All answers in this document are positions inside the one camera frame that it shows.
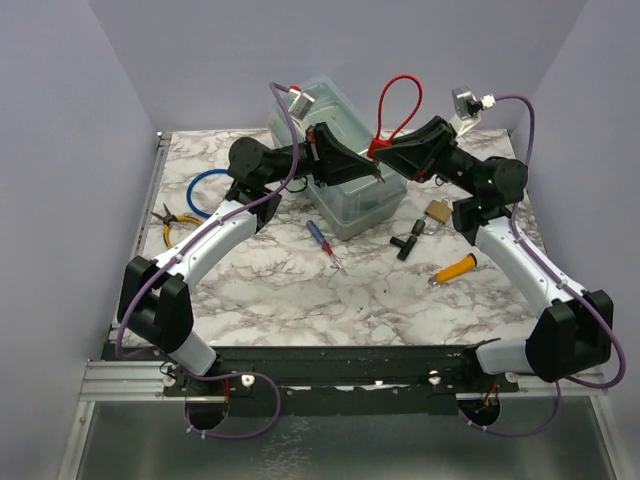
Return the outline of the small silver key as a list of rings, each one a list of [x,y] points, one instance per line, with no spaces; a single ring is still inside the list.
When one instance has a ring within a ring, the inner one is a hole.
[[[382,173],[382,170],[380,168],[379,163],[378,162],[373,162],[372,165],[373,165],[373,167],[375,169],[374,177],[376,178],[376,180],[378,182],[385,183],[385,179],[384,179],[384,176],[383,176],[383,173]]]

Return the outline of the brass padlock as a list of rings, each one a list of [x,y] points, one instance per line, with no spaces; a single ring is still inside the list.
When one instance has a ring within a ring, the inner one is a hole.
[[[423,233],[429,236],[437,234],[449,221],[451,214],[452,210],[445,200],[432,200],[424,210]]]

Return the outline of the blue cable lock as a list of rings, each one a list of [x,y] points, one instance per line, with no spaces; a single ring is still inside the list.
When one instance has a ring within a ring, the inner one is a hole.
[[[214,168],[196,175],[190,181],[185,198],[187,206],[194,214],[203,219],[208,219],[211,216],[209,210],[203,209],[203,201],[207,199],[207,194],[205,193],[205,188],[208,186],[207,182],[213,177],[225,177],[227,175],[227,169]]]

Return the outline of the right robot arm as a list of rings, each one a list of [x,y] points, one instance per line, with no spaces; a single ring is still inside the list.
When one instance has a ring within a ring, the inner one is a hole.
[[[438,177],[467,192],[453,204],[455,230],[507,275],[538,318],[524,339],[476,346],[475,358],[459,370],[467,389],[483,391],[507,372],[555,382],[610,359],[612,299],[562,273],[511,223],[509,207],[523,200],[528,180],[523,162],[476,158],[459,147],[456,130],[440,117],[375,146],[369,156],[409,180]]]

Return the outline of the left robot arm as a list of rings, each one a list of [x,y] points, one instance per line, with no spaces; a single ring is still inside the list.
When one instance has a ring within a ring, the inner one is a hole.
[[[198,283],[274,217],[287,182],[311,176],[321,186],[335,186],[380,175],[376,163],[341,144],[324,122],[309,127],[303,141],[281,148],[241,137],[228,159],[233,182],[218,209],[154,259],[129,261],[117,311],[120,329],[131,330],[188,370],[188,384],[201,395],[220,387],[222,372],[213,348],[194,331],[191,293]]]

